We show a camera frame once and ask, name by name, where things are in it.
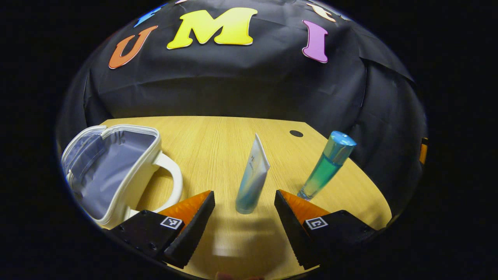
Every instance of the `bottle cap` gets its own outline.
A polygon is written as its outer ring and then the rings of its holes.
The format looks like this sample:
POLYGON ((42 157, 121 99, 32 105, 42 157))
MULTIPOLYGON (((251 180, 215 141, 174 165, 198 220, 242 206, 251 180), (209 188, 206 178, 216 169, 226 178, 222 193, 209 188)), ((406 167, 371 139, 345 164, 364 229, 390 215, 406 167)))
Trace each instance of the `bottle cap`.
POLYGON ((356 146, 356 142, 347 134, 332 131, 323 154, 337 165, 343 165, 356 146))

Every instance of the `white bag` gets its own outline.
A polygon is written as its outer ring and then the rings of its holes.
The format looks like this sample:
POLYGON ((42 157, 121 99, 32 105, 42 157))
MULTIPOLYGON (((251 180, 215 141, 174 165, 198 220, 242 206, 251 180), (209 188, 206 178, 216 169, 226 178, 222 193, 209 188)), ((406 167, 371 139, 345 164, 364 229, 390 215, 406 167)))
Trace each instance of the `white bag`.
POLYGON ((89 127, 69 143, 61 164, 76 200, 97 224, 107 229, 138 212, 134 209, 160 166, 173 176, 173 191, 154 212, 178 203, 182 193, 180 168, 162 153, 161 136, 154 128, 89 127))

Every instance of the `table surface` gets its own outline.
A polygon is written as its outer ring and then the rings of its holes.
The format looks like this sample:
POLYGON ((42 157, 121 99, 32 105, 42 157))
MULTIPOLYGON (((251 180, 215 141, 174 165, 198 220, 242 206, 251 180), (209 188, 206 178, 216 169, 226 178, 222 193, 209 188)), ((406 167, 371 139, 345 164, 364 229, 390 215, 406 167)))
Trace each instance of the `table surface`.
MULTIPOLYGON (((303 122, 202 116, 111 119, 102 124, 159 130, 163 152, 182 171, 180 200, 206 190, 215 192, 216 207, 182 271, 208 279, 213 279, 217 271, 230 273, 235 279, 281 279, 305 272, 297 262, 273 202, 277 189, 297 194, 318 161, 327 139, 312 127, 303 122), (293 136, 290 130, 304 135, 293 136), (254 133, 261 139, 270 170, 258 206, 253 213, 242 215, 235 210, 235 197, 254 133)), ((160 168, 145 189, 137 210, 161 206, 172 185, 169 172, 160 168)), ((384 196, 350 159, 311 202, 329 212, 345 209, 375 229, 385 227, 391 219, 384 196)))

